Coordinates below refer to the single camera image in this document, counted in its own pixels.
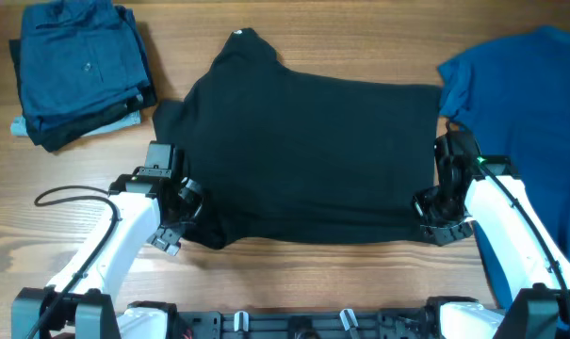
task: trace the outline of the garment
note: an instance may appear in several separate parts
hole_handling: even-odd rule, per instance
[[[86,133],[82,137],[96,136],[99,134],[111,133],[118,131],[122,128],[140,124],[142,122],[140,111],[128,113],[125,117],[110,123],[108,125],[99,127],[91,132]],[[24,117],[15,117],[10,125],[10,132],[15,137],[28,137],[27,124]]]
[[[148,75],[150,81],[149,86],[141,88],[140,94],[121,100],[116,104],[104,107],[97,112],[88,114],[85,116],[80,116],[74,118],[72,121],[62,123],[58,127],[53,127],[44,131],[38,130],[34,123],[27,120],[27,115],[24,113],[24,118],[26,120],[27,134],[31,138],[31,141],[35,145],[41,145],[47,152],[53,152],[59,150],[66,144],[78,139],[79,137],[94,131],[107,124],[114,123],[123,119],[128,113],[141,110],[146,107],[156,105],[156,93],[155,87],[153,86],[153,80],[151,77],[150,68],[148,65],[148,59],[146,55],[146,50],[144,48],[144,42],[142,37],[136,30],[136,20],[134,19],[134,14],[131,10],[126,9],[122,6],[116,6],[115,9],[119,13],[120,17],[124,22],[130,25],[130,27],[136,33],[136,41],[138,44],[138,51],[142,58],[142,65],[145,72]],[[8,42],[8,47],[10,50],[10,57],[14,65],[14,71],[17,78],[17,90],[19,94],[19,100],[23,102],[21,95],[21,41],[20,40],[10,40]]]
[[[570,261],[570,33],[545,26],[487,42],[439,72],[441,114],[467,125],[483,153],[512,159],[531,205]],[[508,306],[496,257],[480,230],[476,237],[498,300]]]
[[[124,11],[110,0],[60,0],[25,9],[20,90],[33,127],[60,126],[150,86],[133,15]]]
[[[418,240],[411,199],[433,185],[440,89],[292,72],[252,29],[233,33],[183,103],[154,114],[206,189],[185,238]]]

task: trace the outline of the wooden table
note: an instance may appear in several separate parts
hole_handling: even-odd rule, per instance
[[[570,0],[229,0],[128,4],[144,36],[158,93],[183,98],[231,31],[250,26],[295,71],[384,83],[441,84],[436,66],[477,43],[540,24],[570,30]],[[12,137],[21,113],[8,39],[23,6],[0,1],[0,338],[24,286],[44,286],[77,251],[100,205],[35,208],[43,190],[108,187],[144,161],[155,135],[141,126],[85,137],[57,153]],[[495,305],[473,238],[444,248],[409,242],[308,246],[247,239],[225,250],[185,243],[176,257],[146,247],[122,287],[132,300],[176,302],[180,310],[418,307],[429,296],[460,295]]]

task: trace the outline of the stack of folded clothes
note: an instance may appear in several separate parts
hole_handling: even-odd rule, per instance
[[[9,47],[26,132],[48,152],[94,131],[139,123],[138,111],[156,103],[132,10],[110,0],[30,6],[21,39]]]

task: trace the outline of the blue fabric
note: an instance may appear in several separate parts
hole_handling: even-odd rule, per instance
[[[99,127],[91,132],[86,133],[82,137],[96,136],[104,133],[111,133],[121,130],[125,127],[140,124],[142,122],[140,111],[128,113],[125,117],[113,123]],[[10,125],[10,132],[15,137],[28,137],[27,126],[24,117],[15,117]]]
[[[110,0],[56,1],[25,9],[21,100],[40,131],[93,114],[150,86],[131,10]]]
[[[439,72],[440,113],[473,130],[484,154],[511,157],[534,210],[570,261],[570,33],[544,26],[487,42]],[[476,236],[490,279],[499,280],[487,238]],[[504,283],[493,283],[503,306],[504,288],[496,285]]]

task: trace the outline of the wooden surface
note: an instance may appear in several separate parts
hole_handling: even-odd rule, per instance
[[[438,64],[486,40],[540,24],[570,30],[570,0],[134,2],[127,6],[139,22],[157,90],[172,98],[183,98],[230,32],[246,26],[295,71],[399,84],[440,84]],[[107,187],[143,163],[155,137],[148,120],[152,109],[141,126],[82,138],[58,153],[12,137],[9,124],[21,111],[8,39],[19,37],[23,10],[14,4],[0,1],[0,338],[8,337],[10,304],[20,289],[43,286],[57,273],[101,210],[95,203],[40,209],[33,199],[55,186]],[[200,311],[376,309],[417,307],[437,295],[470,296],[494,306],[473,238],[444,248],[263,239],[221,251],[184,247],[176,257],[143,249],[117,309],[137,299]]]

